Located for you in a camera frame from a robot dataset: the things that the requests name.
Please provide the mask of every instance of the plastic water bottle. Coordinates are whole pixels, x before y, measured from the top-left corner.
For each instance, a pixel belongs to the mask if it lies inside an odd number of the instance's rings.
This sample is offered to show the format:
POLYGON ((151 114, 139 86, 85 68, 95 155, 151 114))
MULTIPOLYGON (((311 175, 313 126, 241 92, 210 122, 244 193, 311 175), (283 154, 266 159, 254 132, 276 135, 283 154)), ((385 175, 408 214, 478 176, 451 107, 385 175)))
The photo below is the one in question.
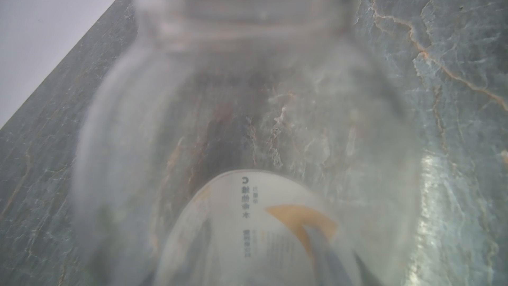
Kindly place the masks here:
POLYGON ((75 163, 75 228, 94 275, 328 285, 316 230, 337 278, 360 285, 364 266, 398 284, 420 153, 350 33, 354 0, 133 2, 139 36, 99 88, 75 163))

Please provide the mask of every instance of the bottle neck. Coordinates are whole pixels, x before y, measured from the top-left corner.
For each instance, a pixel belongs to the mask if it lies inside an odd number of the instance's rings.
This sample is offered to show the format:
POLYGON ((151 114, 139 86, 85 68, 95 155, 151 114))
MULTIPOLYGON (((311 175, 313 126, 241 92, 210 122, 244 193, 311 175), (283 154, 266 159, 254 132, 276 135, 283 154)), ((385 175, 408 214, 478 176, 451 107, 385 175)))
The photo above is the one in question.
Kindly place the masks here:
POLYGON ((140 35, 161 44, 287 41, 347 29, 352 0, 134 0, 140 35))

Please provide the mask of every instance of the marble countertop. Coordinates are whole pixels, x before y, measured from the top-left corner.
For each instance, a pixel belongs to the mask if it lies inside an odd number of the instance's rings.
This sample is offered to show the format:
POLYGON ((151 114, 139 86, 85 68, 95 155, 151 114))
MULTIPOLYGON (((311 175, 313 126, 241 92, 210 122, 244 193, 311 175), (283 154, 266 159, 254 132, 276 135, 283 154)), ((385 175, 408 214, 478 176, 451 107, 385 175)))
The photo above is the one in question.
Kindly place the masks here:
MULTIPOLYGON (((359 0, 424 145, 405 285, 508 284, 508 0, 359 0)), ((77 131, 137 34, 117 0, 0 130, 0 283, 92 285, 67 197, 77 131)))

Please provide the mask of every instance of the bottle label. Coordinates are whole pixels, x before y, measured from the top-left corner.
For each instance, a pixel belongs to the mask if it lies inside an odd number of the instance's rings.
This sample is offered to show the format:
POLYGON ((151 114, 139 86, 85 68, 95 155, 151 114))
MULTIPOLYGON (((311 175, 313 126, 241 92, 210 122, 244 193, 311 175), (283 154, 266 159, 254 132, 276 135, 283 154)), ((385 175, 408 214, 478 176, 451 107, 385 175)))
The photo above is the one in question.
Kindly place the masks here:
POLYGON ((221 174, 193 197, 168 237, 155 285, 185 283, 182 278, 203 286, 248 280, 315 285, 304 226, 320 229, 353 285, 360 285, 355 256, 331 209, 310 189, 258 170, 221 174))

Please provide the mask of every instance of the white wall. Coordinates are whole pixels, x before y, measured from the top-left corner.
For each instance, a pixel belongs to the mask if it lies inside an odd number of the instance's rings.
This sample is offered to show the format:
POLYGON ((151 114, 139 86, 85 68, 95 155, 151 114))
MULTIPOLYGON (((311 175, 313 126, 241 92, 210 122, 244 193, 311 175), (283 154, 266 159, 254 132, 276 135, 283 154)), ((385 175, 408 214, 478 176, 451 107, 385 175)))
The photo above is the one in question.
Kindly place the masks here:
POLYGON ((114 0, 0 0, 0 128, 114 0))

